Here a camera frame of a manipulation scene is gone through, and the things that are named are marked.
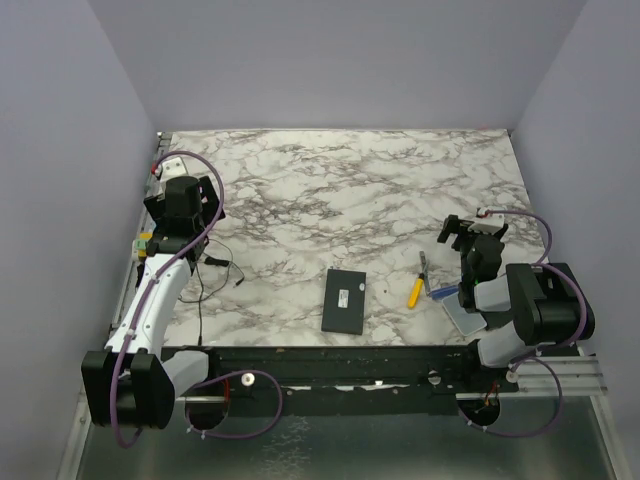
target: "black rectangular box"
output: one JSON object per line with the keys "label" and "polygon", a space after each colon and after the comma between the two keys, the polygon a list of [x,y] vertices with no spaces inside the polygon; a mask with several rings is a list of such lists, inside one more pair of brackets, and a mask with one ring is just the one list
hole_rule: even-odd
{"label": "black rectangular box", "polygon": [[327,270],[322,309],[323,332],[362,335],[366,279],[364,272]]}

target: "blue item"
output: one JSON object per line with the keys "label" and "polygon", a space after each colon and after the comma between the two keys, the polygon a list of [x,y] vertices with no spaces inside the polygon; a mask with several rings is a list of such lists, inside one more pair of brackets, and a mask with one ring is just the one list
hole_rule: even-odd
{"label": "blue item", "polygon": [[442,300],[445,297],[458,293],[458,285],[449,285],[448,287],[431,290],[431,298],[434,300]]}

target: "black metal frame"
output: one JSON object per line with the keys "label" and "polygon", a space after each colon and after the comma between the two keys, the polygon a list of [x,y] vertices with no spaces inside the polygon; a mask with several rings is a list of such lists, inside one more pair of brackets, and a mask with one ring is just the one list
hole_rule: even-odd
{"label": "black metal frame", "polygon": [[[185,347],[164,348],[162,360],[180,350],[197,350],[209,356],[210,378],[240,370],[268,372],[285,391],[283,415],[455,415],[457,393],[487,392],[494,381],[503,392],[518,389],[505,380],[507,369],[481,367],[474,347],[475,342],[422,347]],[[376,382],[389,388],[372,389]],[[277,395],[268,379],[256,376],[255,383],[245,387],[235,377],[231,390],[230,415],[273,415]],[[221,394],[222,385],[214,385],[185,396]],[[193,418],[194,413],[217,416],[222,406],[194,402],[187,408]]]}

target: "white wall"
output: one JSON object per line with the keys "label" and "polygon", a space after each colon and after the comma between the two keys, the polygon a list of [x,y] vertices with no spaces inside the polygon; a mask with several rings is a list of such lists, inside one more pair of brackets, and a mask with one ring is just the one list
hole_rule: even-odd
{"label": "white wall", "polygon": [[0,478],[55,478],[156,138],[85,0],[0,3]]}
{"label": "white wall", "polygon": [[585,0],[90,0],[159,130],[513,128]]}
{"label": "white wall", "polygon": [[640,2],[590,0],[513,141],[552,259],[576,273],[596,314],[592,342],[640,478]]}

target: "marble surface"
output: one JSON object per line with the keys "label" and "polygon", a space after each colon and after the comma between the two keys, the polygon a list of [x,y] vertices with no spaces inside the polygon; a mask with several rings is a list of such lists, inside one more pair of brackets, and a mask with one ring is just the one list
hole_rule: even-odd
{"label": "marble surface", "polygon": [[[206,345],[452,345],[482,335],[463,338],[424,295],[414,310],[407,299],[420,250],[432,287],[459,279],[451,241],[436,242],[448,214],[530,209],[506,131],[203,131],[176,133],[171,144],[219,170],[227,218],[211,238],[232,249],[246,275],[236,287],[232,269],[202,305]],[[191,174],[206,170],[195,160],[187,166]],[[535,223],[508,221],[503,265],[537,259],[543,248]],[[229,256],[215,242],[207,252]],[[329,267],[367,273],[361,336],[320,331]],[[225,268],[200,271],[205,294],[223,284]],[[194,275],[183,297],[199,293]],[[197,305],[178,303],[166,344],[197,337]]]}

